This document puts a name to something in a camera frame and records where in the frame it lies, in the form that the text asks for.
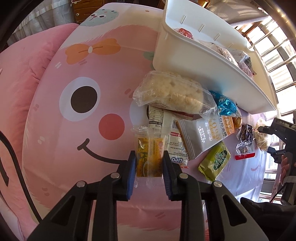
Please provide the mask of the person's right hand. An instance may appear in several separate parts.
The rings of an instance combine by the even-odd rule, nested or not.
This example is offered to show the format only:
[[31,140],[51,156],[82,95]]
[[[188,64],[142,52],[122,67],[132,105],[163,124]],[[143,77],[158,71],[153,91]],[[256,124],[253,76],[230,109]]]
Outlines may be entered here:
[[280,164],[280,167],[281,167],[281,171],[280,171],[280,183],[281,185],[284,184],[284,179],[290,169],[290,164],[288,162],[288,158],[285,157],[284,155],[281,156],[281,164]]

